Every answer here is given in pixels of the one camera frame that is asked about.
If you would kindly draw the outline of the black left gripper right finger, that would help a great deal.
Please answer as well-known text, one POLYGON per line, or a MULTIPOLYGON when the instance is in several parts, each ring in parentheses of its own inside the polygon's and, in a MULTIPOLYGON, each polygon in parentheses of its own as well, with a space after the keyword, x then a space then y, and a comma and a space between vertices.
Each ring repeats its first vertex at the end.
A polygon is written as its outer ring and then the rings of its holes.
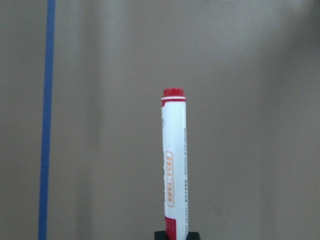
POLYGON ((187 235, 187 240, 201 240, 200 234, 196 231, 190 231, 187 235))

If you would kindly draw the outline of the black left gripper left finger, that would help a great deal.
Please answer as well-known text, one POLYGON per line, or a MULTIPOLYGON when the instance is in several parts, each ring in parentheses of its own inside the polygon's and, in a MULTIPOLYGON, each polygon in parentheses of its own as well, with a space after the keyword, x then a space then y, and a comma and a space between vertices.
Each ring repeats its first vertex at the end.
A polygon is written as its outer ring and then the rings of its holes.
POLYGON ((167 234, 165 231, 155 231, 154 240, 167 240, 167 234))

